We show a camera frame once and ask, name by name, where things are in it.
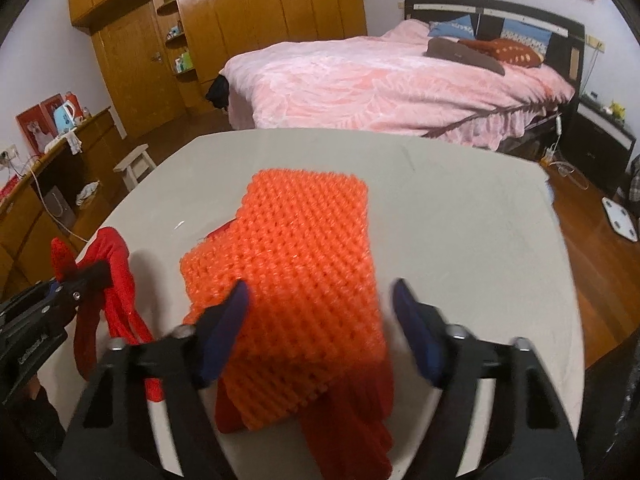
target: red picture frame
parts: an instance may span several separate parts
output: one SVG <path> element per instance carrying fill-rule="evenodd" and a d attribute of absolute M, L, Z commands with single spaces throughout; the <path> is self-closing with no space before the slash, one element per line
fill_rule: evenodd
<path fill-rule="evenodd" d="M 44 99 L 43 102 L 40 103 L 40 107 L 44 110 L 45 116 L 49 119 L 49 125 L 53 128 L 53 131 L 56 131 L 56 118 L 53 115 L 53 112 L 56 111 L 57 108 L 62 106 L 65 100 L 62 98 L 62 95 L 56 94 L 52 95 L 49 99 Z"/>
<path fill-rule="evenodd" d="M 15 117 L 33 155 L 44 155 L 44 148 L 56 138 L 42 107 L 35 105 Z"/>

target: bolt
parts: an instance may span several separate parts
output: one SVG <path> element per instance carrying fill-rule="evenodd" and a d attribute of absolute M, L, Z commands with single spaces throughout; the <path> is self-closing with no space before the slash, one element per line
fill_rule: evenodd
<path fill-rule="evenodd" d="M 511 346 L 516 347 L 521 352 L 528 352 L 531 350 L 531 341 L 526 337 L 516 337 L 511 340 Z"/>
<path fill-rule="evenodd" d="M 462 325 L 449 325 L 447 326 L 447 334 L 453 339 L 465 339 L 469 332 Z"/>
<path fill-rule="evenodd" d="M 109 341 L 109 348 L 111 350 L 123 350 L 127 346 L 127 342 L 121 337 L 114 337 Z"/>
<path fill-rule="evenodd" d="M 193 325 L 180 325 L 174 328 L 171 335 L 176 339 L 187 339 L 196 333 L 196 329 Z"/>

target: pink bedspread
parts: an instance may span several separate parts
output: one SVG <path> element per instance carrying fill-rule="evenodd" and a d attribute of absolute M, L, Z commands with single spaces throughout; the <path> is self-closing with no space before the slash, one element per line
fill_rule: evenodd
<path fill-rule="evenodd" d="M 406 20 L 381 38 L 279 43 L 235 56 L 221 71 L 232 88 L 231 125 L 430 134 L 496 150 L 574 94 L 545 65 L 505 65 L 503 77 L 424 57 L 428 33 Z"/>

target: brown pillow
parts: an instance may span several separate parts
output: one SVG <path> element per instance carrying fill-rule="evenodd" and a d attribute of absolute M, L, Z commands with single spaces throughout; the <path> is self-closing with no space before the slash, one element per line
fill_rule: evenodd
<path fill-rule="evenodd" d="M 432 38 L 429 40 L 427 52 L 422 54 L 426 57 L 434 57 L 435 59 L 445 59 L 478 68 L 485 68 L 499 75 L 504 75 L 504 67 L 495 59 L 477 52 L 468 46 L 455 43 L 445 38 Z"/>
<path fill-rule="evenodd" d="M 487 54 L 503 63 L 509 63 L 526 68 L 540 66 L 544 61 L 530 46 L 507 38 L 497 38 L 492 41 L 459 40 L 473 50 Z"/>

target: light blue kettle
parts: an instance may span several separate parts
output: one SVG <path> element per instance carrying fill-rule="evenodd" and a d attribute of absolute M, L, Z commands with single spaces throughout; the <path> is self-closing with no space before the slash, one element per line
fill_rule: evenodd
<path fill-rule="evenodd" d="M 65 101 L 61 107 L 58 107 L 53 112 L 53 119 L 56 122 L 56 129 L 58 134 L 66 134 L 76 127 L 74 123 L 74 117 L 76 116 L 76 107 L 73 106 L 71 101 Z"/>

